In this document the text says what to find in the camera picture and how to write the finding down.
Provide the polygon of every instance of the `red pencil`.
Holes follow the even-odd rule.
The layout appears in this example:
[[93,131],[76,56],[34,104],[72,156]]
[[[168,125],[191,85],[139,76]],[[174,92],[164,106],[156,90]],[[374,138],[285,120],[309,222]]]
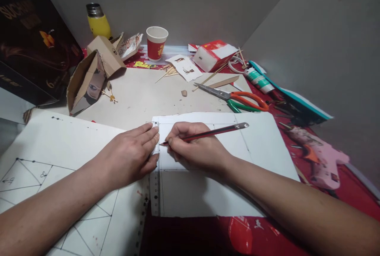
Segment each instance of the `red pencil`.
[[[238,124],[235,124],[235,125],[229,125],[227,127],[222,127],[220,129],[214,129],[214,130],[206,131],[206,132],[203,132],[203,133],[197,133],[196,135],[190,135],[188,137],[183,137],[181,139],[183,141],[191,141],[193,139],[198,139],[198,138],[207,137],[207,136],[211,136],[211,135],[216,135],[216,134],[220,134],[220,133],[226,133],[226,132],[230,132],[230,131],[235,131],[235,130],[243,129],[243,128],[246,128],[246,127],[249,127],[249,124],[247,124],[247,123],[238,123]],[[165,141],[165,142],[161,143],[160,145],[167,146],[167,145],[169,145],[169,142]]]

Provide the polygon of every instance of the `left hand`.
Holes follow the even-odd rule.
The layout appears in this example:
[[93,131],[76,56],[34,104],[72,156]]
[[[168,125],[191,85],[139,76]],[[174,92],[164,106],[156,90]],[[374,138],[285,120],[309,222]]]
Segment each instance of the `left hand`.
[[109,191],[125,187],[154,170],[159,155],[148,157],[159,136],[158,127],[146,123],[116,135],[91,160],[97,170],[105,173]]

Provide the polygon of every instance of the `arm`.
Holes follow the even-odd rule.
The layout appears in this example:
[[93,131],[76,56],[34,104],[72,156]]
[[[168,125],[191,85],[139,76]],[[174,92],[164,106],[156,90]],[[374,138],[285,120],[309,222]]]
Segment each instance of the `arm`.
[[318,254],[380,254],[380,224],[355,208],[309,186],[229,154],[214,137],[178,137],[208,131],[202,123],[176,123],[167,140],[175,158],[213,171],[237,185],[268,214]]
[[1,255],[41,255],[109,192],[156,167],[158,142],[151,123],[121,133],[92,160],[40,193],[0,214]]

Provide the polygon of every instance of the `glue gun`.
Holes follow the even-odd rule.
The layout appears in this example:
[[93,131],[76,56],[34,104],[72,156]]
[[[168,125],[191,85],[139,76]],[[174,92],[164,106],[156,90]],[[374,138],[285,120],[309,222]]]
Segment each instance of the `glue gun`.
[[312,161],[311,182],[323,189],[335,190],[339,188],[340,181],[336,165],[347,164],[350,158],[305,129],[280,124],[288,130],[292,139],[302,144],[308,151],[305,158]]

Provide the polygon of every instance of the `paper cup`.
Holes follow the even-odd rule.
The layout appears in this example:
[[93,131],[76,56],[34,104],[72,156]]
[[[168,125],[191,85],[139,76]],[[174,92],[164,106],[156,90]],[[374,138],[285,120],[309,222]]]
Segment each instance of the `paper cup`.
[[149,27],[146,29],[148,38],[148,58],[157,62],[161,59],[163,46],[169,33],[162,27]]

